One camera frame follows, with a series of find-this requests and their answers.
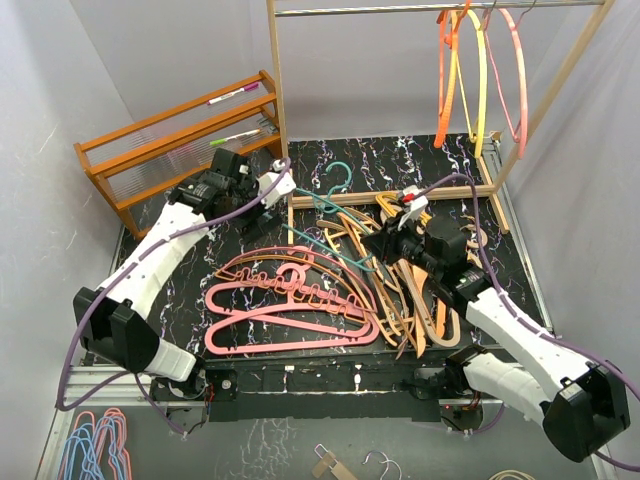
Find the teal wire hanger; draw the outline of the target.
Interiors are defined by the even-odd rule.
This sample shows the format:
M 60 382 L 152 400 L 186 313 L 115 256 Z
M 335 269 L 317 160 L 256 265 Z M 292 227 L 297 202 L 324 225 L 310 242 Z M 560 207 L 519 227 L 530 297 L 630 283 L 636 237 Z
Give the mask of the teal wire hanger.
M 350 182 L 352 181 L 352 169 L 344 162 L 341 161 L 334 161 L 332 163 L 330 163 L 326 168 L 325 168 L 325 172 L 329 173 L 334 167 L 340 167 L 342 169 L 344 169 L 346 171 L 346 181 L 343 182 L 342 184 L 338 184 L 338 185 L 334 185 L 333 187 L 331 187 L 329 189 L 329 192 L 325 195 L 325 196 L 321 196 L 318 195 L 314 192 L 302 189 L 300 187 L 296 187 L 294 189 L 295 193 L 301 193 L 301 194 L 307 194 L 308 196 L 311 197 L 312 199 L 312 207 L 316 210 L 321 211 L 324 214 L 336 214 L 336 213 L 343 213 L 344 215 L 346 215 L 349 219 L 351 219 L 357 226 L 361 227 L 365 233 L 371 233 L 371 230 L 366 227 L 361 221 L 359 221 L 353 214 L 349 213 L 345 207 L 339 206 L 338 204 L 334 203 L 331 200 L 331 195 L 337 190 L 337 189 L 341 189 L 343 187 L 346 187 L 350 184 Z M 367 254 L 363 259 L 359 260 L 359 261 L 355 261 L 355 260 L 351 260 L 350 258 L 347 258 L 346 256 L 340 254 L 340 253 L 335 253 L 334 254 L 338 259 L 344 260 L 345 262 L 347 262 L 349 265 L 356 267 L 357 269 L 366 272 L 366 273 L 372 273 L 375 271 L 374 268 L 371 267 L 367 267 L 364 262 L 365 261 L 369 261 L 373 259 L 373 256 L 371 254 Z

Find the thick pink plastic hanger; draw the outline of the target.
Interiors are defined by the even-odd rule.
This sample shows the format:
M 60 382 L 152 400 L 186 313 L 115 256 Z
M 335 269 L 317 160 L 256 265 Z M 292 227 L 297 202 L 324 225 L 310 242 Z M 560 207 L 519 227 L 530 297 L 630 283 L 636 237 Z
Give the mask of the thick pink plastic hanger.
M 223 292 L 242 287 L 274 291 L 283 295 L 285 301 L 260 306 L 253 310 L 239 310 L 216 303 L 216 297 Z M 357 295 L 351 293 L 341 297 L 335 289 L 323 290 L 317 284 L 307 284 L 306 268 L 292 262 L 280 266 L 273 277 L 263 271 L 253 273 L 250 269 L 244 268 L 236 273 L 234 280 L 211 287 L 205 294 L 205 305 L 210 312 L 222 317 L 210 326 L 204 335 L 207 350 L 215 355 L 266 354 L 304 349 L 364 346 L 373 343 L 379 335 L 379 326 L 374 319 L 374 313 Z M 362 324 L 357 329 L 340 329 L 287 316 L 290 312 L 309 311 L 342 315 L 355 322 L 361 321 Z M 222 330 L 243 322 L 286 327 L 317 333 L 321 337 L 310 341 L 251 343 L 235 346 L 223 346 L 216 342 L 216 335 Z

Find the beige hanger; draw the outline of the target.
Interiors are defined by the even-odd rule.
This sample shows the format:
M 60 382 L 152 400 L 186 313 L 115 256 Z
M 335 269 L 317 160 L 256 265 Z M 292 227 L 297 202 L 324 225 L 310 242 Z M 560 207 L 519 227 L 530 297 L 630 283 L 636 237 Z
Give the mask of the beige hanger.
M 477 250 L 480 246 L 487 244 L 488 236 L 483 230 L 480 230 L 480 235 L 477 235 L 476 227 L 472 223 L 474 220 L 472 216 L 464 215 L 463 219 L 467 220 L 467 223 L 462 225 L 460 230 L 467 237 L 467 260 L 481 267 L 482 263 Z M 429 329 L 424 331 L 427 341 L 433 345 L 456 346 L 461 336 L 459 315 L 447 307 L 443 301 L 437 299 L 426 287 L 428 274 L 425 270 L 414 265 L 409 265 L 409 267 L 414 283 L 423 297 L 425 309 L 428 311 L 425 322 Z

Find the yellow metal hanger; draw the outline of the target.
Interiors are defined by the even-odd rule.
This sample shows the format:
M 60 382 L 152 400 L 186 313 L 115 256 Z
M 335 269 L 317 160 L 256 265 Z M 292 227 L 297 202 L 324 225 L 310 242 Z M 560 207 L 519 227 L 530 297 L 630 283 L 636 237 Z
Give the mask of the yellow metal hanger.
M 467 15 L 473 25 L 473 29 L 476 35 L 477 49 L 478 49 L 478 108 L 477 118 L 474 125 L 471 125 L 468 108 L 466 104 L 466 97 L 464 93 L 464 83 L 462 81 L 462 74 L 460 73 L 459 55 L 457 61 L 457 75 L 456 82 L 460 83 L 460 92 L 463 99 L 463 110 L 465 114 L 465 120 L 467 124 L 467 130 L 470 141 L 474 144 L 474 158 L 479 159 L 482 155 L 482 149 L 484 144 L 484 134 L 486 127 L 486 113 L 487 113 L 487 98 L 488 98 L 488 58 L 485 47 L 485 40 L 481 31 L 481 22 L 478 16 L 470 9 Z M 449 61 L 450 61 L 450 49 L 445 48 L 445 80 L 448 80 L 449 75 Z

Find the orange plastic hanger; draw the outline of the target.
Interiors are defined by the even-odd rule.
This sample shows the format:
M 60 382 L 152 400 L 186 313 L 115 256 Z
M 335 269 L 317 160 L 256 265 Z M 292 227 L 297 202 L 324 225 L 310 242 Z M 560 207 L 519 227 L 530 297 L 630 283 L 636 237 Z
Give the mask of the orange plastic hanger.
M 455 94 L 457 61 L 459 51 L 458 31 L 462 19 L 471 6 L 466 1 L 461 10 L 442 10 L 437 18 L 439 25 L 439 86 L 438 86 L 438 128 L 434 146 L 441 148 L 447 135 Z M 449 75 L 445 80 L 445 48 L 450 49 Z

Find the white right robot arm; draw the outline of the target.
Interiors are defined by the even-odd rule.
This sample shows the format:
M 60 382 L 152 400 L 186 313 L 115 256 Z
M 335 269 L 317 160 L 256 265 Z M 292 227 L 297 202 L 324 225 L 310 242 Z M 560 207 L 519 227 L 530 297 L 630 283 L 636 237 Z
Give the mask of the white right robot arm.
M 487 393 L 541 426 L 567 459 L 581 462 L 630 425 L 620 373 L 580 353 L 531 320 L 469 259 L 465 234 L 451 218 L 420 227 L 396 215 L 362 239 L 378 261 L 401 260 L 424 270 L 436 296 L 492 337 L 515 360 L 510 365 L 484 347 L 466 347 L 446 362 L 447 388 L 466 397 Z

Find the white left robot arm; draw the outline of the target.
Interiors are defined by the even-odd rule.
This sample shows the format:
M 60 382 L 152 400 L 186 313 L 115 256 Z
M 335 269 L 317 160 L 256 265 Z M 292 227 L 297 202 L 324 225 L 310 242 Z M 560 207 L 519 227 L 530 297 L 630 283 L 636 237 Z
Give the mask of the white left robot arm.
M 121 267 L 95 289 L 77 292 L 72 343 L 129 373 L 160 377 L 186 399 L 200 396 L 207 383 L 201 360 L 153 330 L 147 322 L 151 307 L 212 227 L 232 220 L 255 226 L 295 189 L 290 164 L 289 158 L 275 160 L 255 176 L 248 158 L 217 149 L 207 169 L 171 190 L 159 218 Z

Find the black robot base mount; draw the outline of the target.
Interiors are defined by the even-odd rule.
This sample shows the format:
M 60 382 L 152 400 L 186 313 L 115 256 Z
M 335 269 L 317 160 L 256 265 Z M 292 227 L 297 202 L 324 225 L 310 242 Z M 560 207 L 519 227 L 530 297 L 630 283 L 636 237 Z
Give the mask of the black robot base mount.
M 253 419 L 404 418 L 443 421 L 451 428 L 484 428 L 501 413 L 488 394 L 447 385 L 448 350 L 422 358 L 391 350 L 310 356 L 209 359 L 205 390 L 181 398 L 154 381 L 154 400 L 170 408 L 203 408 L 210 422 Z

